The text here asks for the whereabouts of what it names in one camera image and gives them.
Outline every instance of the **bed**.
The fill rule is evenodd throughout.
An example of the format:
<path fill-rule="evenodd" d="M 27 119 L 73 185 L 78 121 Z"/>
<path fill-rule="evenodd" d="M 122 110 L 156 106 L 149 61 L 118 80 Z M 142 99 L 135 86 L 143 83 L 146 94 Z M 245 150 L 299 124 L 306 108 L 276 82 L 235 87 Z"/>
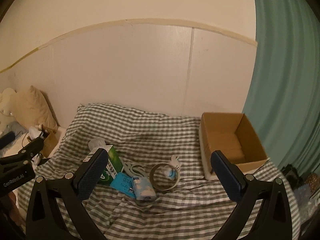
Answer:
<path fill-rule="evenodd" d="M 110 104 L 80 106 L 55 155 L 36 169 L 36 175 L 58 179 L 75 171 L 89 153 L 88 142 L 95 137 L 113 144 L 125 161 L 145 164 L 147 169 L 178 154 L 181 180 L 171 192 L 157 193 L 154 202 L 139 202 L 97 185 L 83 205 L 107 239 L 212 239 L 235 203 L 218 180 L 204 179 L 199 122 L 199 118 L 169 117 Z M 257 179 L 271 181 L 280 177 L 284 181 L 292 215 L 292 239 L 297 239 L 299 210 L 287 180 L 271 161 L 254 175 Z M 25 212 L 33 183 L 34 179 L 19 188 L 19 206 Z M 260 204 L 256 202 L 240 236 L 250 231 Z M 58 205 L 70 233 L 79 237 L 59 199 Z"/>

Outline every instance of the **blue package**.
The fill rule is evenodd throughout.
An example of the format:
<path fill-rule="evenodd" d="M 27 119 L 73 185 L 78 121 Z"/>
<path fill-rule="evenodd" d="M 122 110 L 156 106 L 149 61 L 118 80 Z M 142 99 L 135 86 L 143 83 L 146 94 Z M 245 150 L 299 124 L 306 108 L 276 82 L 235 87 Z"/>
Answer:
<path fill-rule="evenodd" d="M 133 191 L 132 179 L 123 172 L 119 172 L 114 180 L 111 182 L 110 187 L 121 191 L 122 193 L 128 195 L 129 197 L 136 198 Z"/>

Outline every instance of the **bedsheet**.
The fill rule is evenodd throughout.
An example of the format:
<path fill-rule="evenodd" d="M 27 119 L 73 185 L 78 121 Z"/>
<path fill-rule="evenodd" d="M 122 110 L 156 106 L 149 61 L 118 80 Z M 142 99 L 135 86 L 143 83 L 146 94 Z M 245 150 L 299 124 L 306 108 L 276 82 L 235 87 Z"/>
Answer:
<path fill-rule="evenodd" d="M 87 212 L 107 239 L 211 239 L 236 204 L 229 200 L 218 180 L 207 181 L 201 165 L 199 118 L 169 117 L 110 104 L 80 106 L 54 157 L 36 169 L 37 176 L 58 179 L 76 171 L 89 153 L 95 137 L 113 144 L 125 161 L 147 165 L 180 156 L 181 180 L 171 192 L 157 193 L 154 202 L 139 202 L 108 186 L 97 185 L 88 200 Z M 267 161 L 255 173 L 257 179 L 280 177 L 285 184 L 292 215 L 293 239 L 300 217 L 293 192 L 278 168 Z M 19 188 L 19 206 L 27 211 L 34 180 Z M 257 201 L 240 236 L 250 231 L 261 201 Z M 63 202 L 58 205 L 65 223 L 79 237 Z"/>

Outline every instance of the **beige pillow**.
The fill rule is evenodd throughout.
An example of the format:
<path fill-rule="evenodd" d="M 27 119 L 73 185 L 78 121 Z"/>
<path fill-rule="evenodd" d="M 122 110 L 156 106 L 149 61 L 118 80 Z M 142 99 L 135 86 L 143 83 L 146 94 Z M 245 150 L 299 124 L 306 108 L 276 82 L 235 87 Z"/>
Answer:
<path fill-rule="evenodd" d="M 34 86 L 12 95 L 10 105 L 12 115 L 26 129 L 42 124 L 54 131 L 57 130 L 57 122 L 52 116 L 47 101 L 41 91 Z"/>

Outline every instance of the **teal curtain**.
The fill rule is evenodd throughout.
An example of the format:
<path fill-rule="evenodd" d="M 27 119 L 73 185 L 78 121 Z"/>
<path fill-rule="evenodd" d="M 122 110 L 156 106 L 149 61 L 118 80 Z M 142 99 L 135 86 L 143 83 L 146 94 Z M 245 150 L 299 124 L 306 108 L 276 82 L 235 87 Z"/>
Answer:
<path fill-rule="evenodd" d="M 305 0 L 255 0 L 258 42 L 244 106 L 279 167 L 320 173 L 320 23 Z"/>

